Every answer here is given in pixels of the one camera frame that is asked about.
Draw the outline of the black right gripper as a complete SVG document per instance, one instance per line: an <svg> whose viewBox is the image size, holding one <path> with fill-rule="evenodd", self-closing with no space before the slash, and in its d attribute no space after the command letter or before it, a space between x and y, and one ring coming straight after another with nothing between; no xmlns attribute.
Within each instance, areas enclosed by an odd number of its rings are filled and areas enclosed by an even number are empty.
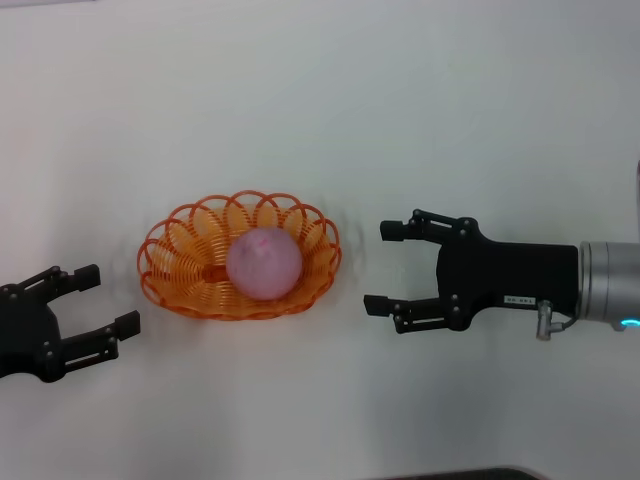
<svg viewBox="0 0 640 480"><path fill-rule="evenodd" d="M383 241L440 245L438 298L398 300L365 295L369 316L391 317L398 334L464 331L488 308L535 310L548 301L567 317L578 303L579 252L572 245L509 243L485 237L472 218L454 219L415 209L411 218L380 223Z"/></svg>

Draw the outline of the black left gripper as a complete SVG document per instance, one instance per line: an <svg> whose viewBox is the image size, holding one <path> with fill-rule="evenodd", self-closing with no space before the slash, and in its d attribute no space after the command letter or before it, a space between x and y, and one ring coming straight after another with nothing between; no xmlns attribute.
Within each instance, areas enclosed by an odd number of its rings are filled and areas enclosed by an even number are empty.
<svg viewBox="0 0 640 480"><path fill-rule="evenodd" d="M45 383L64 374L119 357L120 342L141 332L140 313L133 310L113 323L61 339L57 318L48 303L101 284L91 264L72 273L53 266L21 283L1 287L1 377L30 374Z"/></svg>

